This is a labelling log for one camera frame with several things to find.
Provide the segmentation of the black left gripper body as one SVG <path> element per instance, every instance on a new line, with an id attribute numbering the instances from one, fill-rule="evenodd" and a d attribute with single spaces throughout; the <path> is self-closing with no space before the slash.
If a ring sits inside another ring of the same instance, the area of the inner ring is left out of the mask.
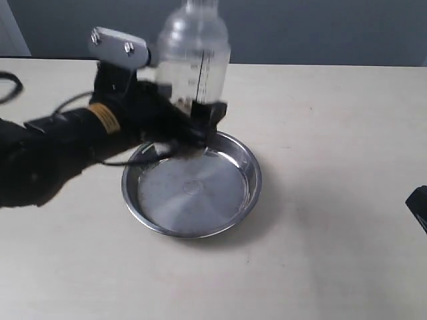
<path id="1" fill-rule="evenodd" d="M 187 146 L 187 117 L 164 97 L 159 85 L 139 80 L 136 69 L 99 62 L 89 110 L 109 135 L 124 135 L 135 144 L 166 144 L 166 154 Z"/>

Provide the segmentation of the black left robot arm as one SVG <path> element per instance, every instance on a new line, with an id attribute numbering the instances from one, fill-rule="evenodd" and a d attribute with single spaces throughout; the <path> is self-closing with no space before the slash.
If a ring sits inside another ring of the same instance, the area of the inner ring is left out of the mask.
<path id="1" fill-rule="evenodd" d="M 143 142 L 159 144 L 153 155 L 127 166 L 151 165 L 207 148 L 226 116 L 223 101 L 193 101 L 184 113 L 169 99 L 171 87 L 140 80 L 134 70 L 112 63 L 97 66 L 85 107 L 22 125 L 1 121 L 1 206 L 43 206 L 69 180 Z"/>

